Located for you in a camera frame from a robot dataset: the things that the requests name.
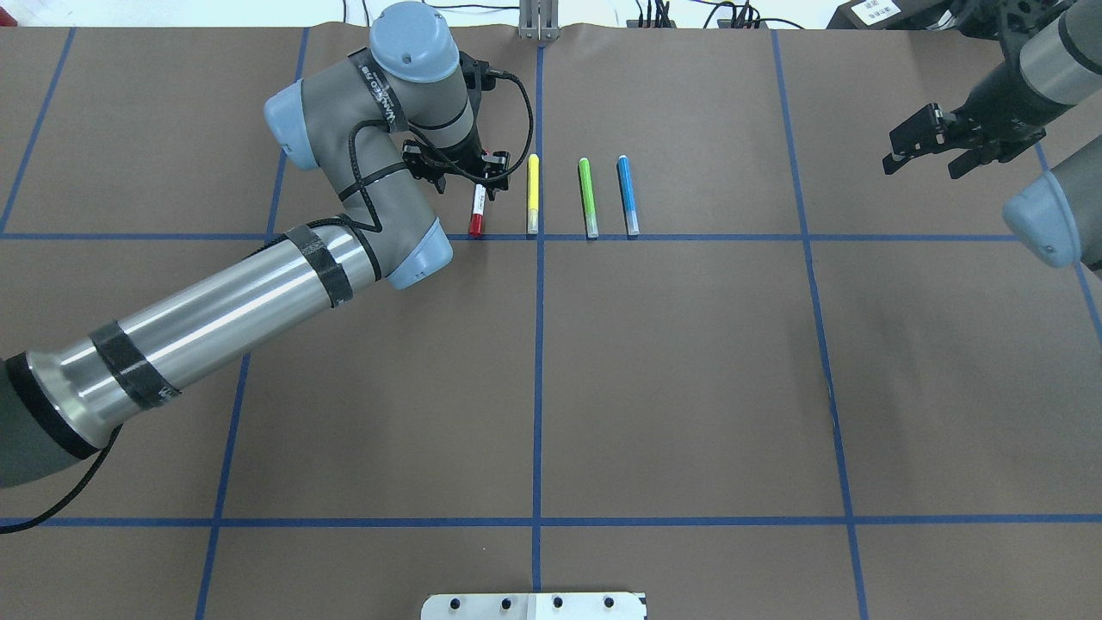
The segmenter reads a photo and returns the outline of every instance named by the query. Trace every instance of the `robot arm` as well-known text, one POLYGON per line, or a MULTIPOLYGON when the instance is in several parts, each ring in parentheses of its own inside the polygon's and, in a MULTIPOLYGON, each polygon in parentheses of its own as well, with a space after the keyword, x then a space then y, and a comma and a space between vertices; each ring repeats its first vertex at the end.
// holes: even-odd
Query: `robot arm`
POLYGON ((896 127, 884 172, 950 149, 966 149, 949 164, 953 178, 992 161, 1005 163, 1044 138, 1046 124, 1102 88, 1102 0, 1079 0, 1070 9, 1068 3, 1001 0, 998 35, 1006 61, 963 106, 944 112, 930 104, 896 127))
POLYGON ((88 458, 125 421, 372 282, 402 289, 447 264, 451 244, 411 164, 495 188, 507 188, 511 172, 508 153, 483 153, 467 89, 472 79, 511 76, 460 56, 435 10, 399 3, 371 29, 370 50, 272 97, 264 115, 282 149, 299 167, 325 172, 346 214, 280 235, 64 350, 4 362, 0 488, 88 458), (472 66, 483 74, 472 78, 472 66), (387 132, 407 128, 428 142, 400 154, 387 132))
MULTIPOLYGON (((916 156, 966 151, 949 164, 953 178, 1022 154, 1045 126, 1102 88, 1102 0, 992 2, 1006 61, 943 112, 930 104, 895 128, 884 172, 916 156)), ((1082 260, 1102 278, 1102 137, 1042 174, 1003 208, 1003 218, 1052 267, 1082 260)))

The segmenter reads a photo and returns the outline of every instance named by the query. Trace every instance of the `blue tape line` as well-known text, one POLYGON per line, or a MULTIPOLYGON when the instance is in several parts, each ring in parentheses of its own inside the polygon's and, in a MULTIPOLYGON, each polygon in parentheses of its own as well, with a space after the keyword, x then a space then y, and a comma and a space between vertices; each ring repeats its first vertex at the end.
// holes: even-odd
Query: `blue tape line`
POLYGON ((15 197, 19 195, 19 186, 23 183, 23 174, 31 163, 31 154, 34 152, 34 143, 39 141, 39 132, 42 131, 42 122, 46 119, 46 110, 50 109, 50 101, 57 90, 57 81, 62 78, 62 69, 65 68, 65 61, 68 58, 69 50, 73 47, 73 39, 76 36, 76 28, 71 28, 68 36, 65 37, 65 46, 62 47, 62 55, 57 58, 57 66, 54 67, 54 76, 50 78, 50 88, 46 89, 46 97, 39 108, 39 117, 34 119, 34 128, 31 129, 31 137, 26 140, 26 148, 23 149, 23 159, 19 162, 19 170, 15 172, 15 180, 8 192, 8 202, 3 205, 3 214, 0 215, 0 232, 8 226, 11 210, 15 207, 15 197))
POLYGON ((252 241, 263 240, 262 232, 0 232, 0 239, 46 241, 111 240, 111 241, 252 241))
MULTIPOLYGON (((1048 166, 1048 156, 1045 155, 1045 148, 1040 145, 1040 142, 1034 144, 1034 150, 1037 151, 1037 161, 1040 163, 1040 168, 1044 172, 1048 172, 1050 167, 1048 166)), ((1091 286, 1087 283, 1087 272, 1083 269, 1082 262, 1076 262, 1076 276, 1079 278, 1079 289, 1083 293, 1083 301, 1087 303, 1087 313, 1091 316, 1091 324, 1094 326, 1094 337, 1098 339, 1099 345, 1102 346, 1102 322, 1099 320, 1099 309, 1094 304, 1094 294, 1091 293, 1091 286)))
POLYGON ((1014 235, 830 235, 809 233, 813 241, 1016 241, 1014 235))
MULTIPOLYGON (((31 519, 3 518, 0 525, 14 525, 31 519)), ((39 527, 210 527, 209 519, 161 519, 131 516, 53 516, 39 527)))
POLYGON ((1083 298, 1087 301, 1087 312, 1091 316, 1091 323, 1094 325, 1094 336, 1099 339, 1099 345, 1102 345, 1102 322, 1099 320, 1099 308, 1094 304, 1094 295, 1091 293, 1091 286, 1087 283, 1087 270, 1083 269, 1082 262, 1076 262, 1076 275, 1079 276, 1079 287, 1083 291, 1083 298))
POLYGON ((555 516, 544 527, 735 527, 845 525, 844 516, 555 516))
POLYGON ((929 514, 855 516, 857 525, 1102 523, 1102 514, 929 514))
POLYGON ((473 237, 467 233, 450 233, 447 239, 452 241, 527 241, 534 237, 536 235, 509 235, 509 233, 496 233, 496 235, 482 235, 479 237, 473 237))
POLYGON ((203 581, 199 583, 199 598, 195 602, 195 620, 203 620, 206 614, 206 598, 210 592, 210 576, 214 575, 214 553, 218 548, 217 526, 210 527, 210 537, 207 540, 207 555, 203 562, 203 581))
POLYGON ((1045 156, 1045 149, 1040 145, 1040 142, 1034 144, 1034 150, 1037 151, 1037 159, 1040 161, 1040 168, 1048 172, 1048 157, 1045 156))
MULTIPOLYGON (((306 43, 310 41, 310 29, 302 29, 302 39, 299 41, 299 63, 294 66, 294 84, 302 78, 302 67, 306 63, 306 43)), ((268 208, 268 227, 264 233, 268 239, 276 236, 276 215, 279 213, 279 198, 283 193, 283 172, 287 171, 287 153, 283 149, 279 151, 279 164, 276 167, 276 185, 272 187, 272 202, 268 208)))
MULTIPOLYGON (((543 45, 536 48, 536 154, 543 161, 543 45)), ((540 205, 543 204, 543 182, 540 180, 540 205)), ((536 361, 532 400, 532 591, 543 589, 540 519, 543 513, 543 275, 547 235, 543 232, 543 208, 540 229, 536 235, 536 361)))
POLYGON ((518 518, 430 518, 430 519, 224 519, 222 527, 531 527, 532 520, 518 518))
MULTIPOLYGON (((0 525, 30 519, 3 518, 0 525)), ((426 518, 426 519, 222 519, 219 529, 449 529, 532 527, 528 516, 426 518)), ((1008 513, 1008 514, 888 514, 865 516, 549 516, 538 520, 541 527, 813 527, 840 525, 958 525, 1102 523, 1095 513, 1008 513)), ((210 527, 213 519, 161 519, 119 516, 55 516, 41 527, 210 527)))
POLYGON ((754 233, 754 232, 670 232, 642 233, 636 236, 602 233, 595 239, 586 238, 584 233, 551 233, 544 235, 549 241, 798 241, 802 235, 795 233, 754 233))
POLYGON ((842 487, 842 505, 845 516, 846 534, 850 540, 850 561, 853 564, 853 581, 857 595, 857 611, 862 620, 868 620, 868 603, 865 597, 865 579, 861 568, 861 550, 857 545, 857 529, 853 524, 853 499, 850 494, 850 475, 845 467, 845 448, 842 445, 842 425, 838 415, 838 400, 834 393, 834 377, 830 369, 830 351, 827 347, 827 331, 823 328, 822 305, 819 301, 819 283, 815 281, 814 258, 811 253, 811 233, 808 228, 808 214, 803 204, 803 184, 800 181, 800 165, 796 154, 796 137, 792 132, 792 117, 788 107, 788 90, 785 87, 785 67, 781 63, 780 40, 777 31, 770 31, 773 36, 773 55, 777 66, 777 87, 780 91, 780 111, 785 119, 785 140, 788 143, 788 157, 792 172, 792 188, 796 192, 796 209, 800 217, 800 233, 803 235, 803 261, 808 271, 808 286, 811 289, 811 307, 815 318, 815 335, 819 339, 819 358, 827 379, 830 415, 834 426, 834 458, 838 461, 838 478, 842 487))
POLYGON ((241 417, 241 404, 245 402, 245 384, 249 379, 251 355, 241 358, 241 370, 237 377, 237 392, 234 395, 234 410, 229 417, 229 432, 226 434, 226 450, 222 459, 222 474, 218 477, 218 496, 214 503, 214 518, 210 520, 210 539, 207 541, 206 562, 203 563, 203 580, 199 584, 199 597, 195 603, 195 620, 202 620, 206 613, 206 598, 210 589, 210 576, 214 574, 214 559, 218 550, 218 531, 222 527, 222 513, 226 505, 226 488, 229 486, 229 468, 234 461, 234 447, 237 445, 237 426, 241 417))

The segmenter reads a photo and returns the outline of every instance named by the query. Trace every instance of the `white label sticker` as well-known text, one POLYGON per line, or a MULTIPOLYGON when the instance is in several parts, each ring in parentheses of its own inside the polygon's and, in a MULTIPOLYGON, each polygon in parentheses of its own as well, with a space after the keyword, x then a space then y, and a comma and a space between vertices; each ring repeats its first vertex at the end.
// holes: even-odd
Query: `white label sticker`
POLYGON ((486 209, 486 185, 475 184, 475 199, 471 205, 473 215, 482 215, 486 209))
POLYGON ((851 8, 853 13, 865 22, 865 25, 873 25, 903 12, 892 0, 866 0, 851 8))

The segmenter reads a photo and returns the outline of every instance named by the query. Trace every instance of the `yellow marker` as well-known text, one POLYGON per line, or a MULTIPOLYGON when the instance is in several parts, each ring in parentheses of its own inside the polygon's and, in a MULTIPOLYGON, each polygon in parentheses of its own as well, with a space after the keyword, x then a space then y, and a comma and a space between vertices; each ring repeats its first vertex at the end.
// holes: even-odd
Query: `yellow marker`
POLYGON ((540 231, 540 155, 528 155, 528 233, 540 231))

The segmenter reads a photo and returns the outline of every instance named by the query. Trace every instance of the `metal bracket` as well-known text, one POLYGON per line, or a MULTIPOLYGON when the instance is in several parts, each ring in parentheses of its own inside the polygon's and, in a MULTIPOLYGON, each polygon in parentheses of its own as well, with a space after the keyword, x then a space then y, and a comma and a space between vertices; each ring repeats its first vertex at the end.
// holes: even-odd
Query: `metal bracket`
POLYGON ((559 39, 559 0, 520 0, 521 39, 554 41, 559 39))
POLYGON ((421 620, 646 620, 647 595, 634 592, 435 595, 421 620))

